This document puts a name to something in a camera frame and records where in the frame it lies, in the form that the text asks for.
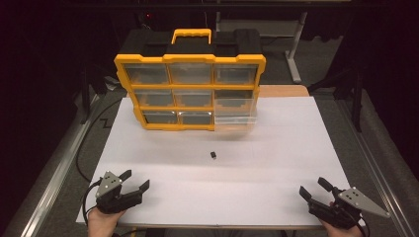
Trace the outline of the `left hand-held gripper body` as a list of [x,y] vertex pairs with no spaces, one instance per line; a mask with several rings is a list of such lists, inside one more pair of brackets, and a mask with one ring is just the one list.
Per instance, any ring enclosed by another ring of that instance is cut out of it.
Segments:
[[142,203],[143,194],[138,189],[123,195],[122,187],[123,183],[119,181],[119,176],[107,171],[95,194],[96,207],[103,213],[112,214]]

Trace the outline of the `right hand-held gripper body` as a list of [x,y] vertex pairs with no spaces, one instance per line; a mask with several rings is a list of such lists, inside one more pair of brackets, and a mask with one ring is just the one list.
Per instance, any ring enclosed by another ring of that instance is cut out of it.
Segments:
[[350,229],[355,227],[364,211],[377,216],[390,218],[390,213],[384,210],[369,197],[356,188],[340,190],[337,187],[326,188],[335,197],[333,204],[322,203],[307,194],[308,212],[330,225]]

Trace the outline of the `yellow black drawer organizer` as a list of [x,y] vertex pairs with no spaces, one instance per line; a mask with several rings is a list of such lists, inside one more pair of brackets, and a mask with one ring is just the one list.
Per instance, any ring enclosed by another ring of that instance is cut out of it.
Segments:
[[133,30],[115,64],[146,129],[243,131],[256,121],[266,57],[255,29]]

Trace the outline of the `clear plastic drawer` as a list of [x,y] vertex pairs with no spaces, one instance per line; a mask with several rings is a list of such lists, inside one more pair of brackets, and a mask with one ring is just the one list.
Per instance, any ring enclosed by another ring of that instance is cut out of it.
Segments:
[[215,90],[213,111],[216,131],[247,131],[253,128],[257,113],[252,90]]

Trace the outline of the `person's right hand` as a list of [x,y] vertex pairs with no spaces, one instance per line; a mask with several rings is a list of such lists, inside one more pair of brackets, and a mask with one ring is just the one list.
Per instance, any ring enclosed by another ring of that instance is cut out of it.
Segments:
[[320,223],[326,229],[328,237],[363,237],[362,231],[358,227],[341,229],[321,220]]

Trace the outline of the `person's left hand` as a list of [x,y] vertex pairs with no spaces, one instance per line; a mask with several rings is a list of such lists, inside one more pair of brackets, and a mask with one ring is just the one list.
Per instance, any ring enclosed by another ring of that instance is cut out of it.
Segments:
[[94,207],[88,213],[88,237],[112,237],[120,218],[126,212],[106,214]]

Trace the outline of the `black metal stand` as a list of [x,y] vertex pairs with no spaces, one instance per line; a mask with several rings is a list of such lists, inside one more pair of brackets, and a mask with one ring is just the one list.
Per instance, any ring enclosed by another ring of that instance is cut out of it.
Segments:
[[356,66],[349,66],[340,72],[326,76],[324,79],[310,85],[307,90],[312,93],[320,88],[333,88],[336,100],[352,99],[351,121],[357,132],[361,132],[361,109],[363,91],[363,73]]
[[105,95],[107,87],[105,82],[106,70],[93,62],[86,61],[80,71],[81,82],[81,123],[85,124],[91,114],[91,93],[93,89],[96,95]]

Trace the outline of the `set of closed clear drawers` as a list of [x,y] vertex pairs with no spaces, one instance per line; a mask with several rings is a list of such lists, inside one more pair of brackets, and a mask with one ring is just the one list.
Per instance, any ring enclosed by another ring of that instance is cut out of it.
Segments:
[[214,91],[252,90],[256,64],[125,63],[134,112],[149,129],[214,129]]

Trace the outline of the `aluminium floor rail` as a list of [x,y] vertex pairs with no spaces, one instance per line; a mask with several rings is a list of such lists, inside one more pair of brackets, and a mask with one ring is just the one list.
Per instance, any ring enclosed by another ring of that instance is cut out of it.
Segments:
[[76,105],[79,106],[76,117],[42,170],[40,180],[36,181],[35,192],[40,194],[40,196],[34,198],[36,205],[18,237],[37,237],[44,221],[52,210],[71,164],[75,159],[77,150],[81,147],[82,139],[86,135],[93,116],[101,106],[101,103],[102,99],[100,96],[94,95],[91,99],[91,114],[87,122],[82,124],[81,97],[76,99]]
[[397,237],[419,237],[419,181],[405,163],[373,104],[361,108],[361,130],[357,131],[348,102],[337,101],[361,150],[368,177],[391,214]]

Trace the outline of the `white metal desk frame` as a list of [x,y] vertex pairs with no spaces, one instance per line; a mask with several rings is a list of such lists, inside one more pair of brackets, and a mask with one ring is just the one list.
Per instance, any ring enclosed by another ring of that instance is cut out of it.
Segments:
[[289,72],[296,84],[301,78],[294,60],[298,43],[305,25],[307,13],[303,12],[297,20],[227,20],[220,12],[215,14],[215,29],[218,32],[233,31],[236,29],[256,29],[261,37],[292,39],[292,46],[284,52]]

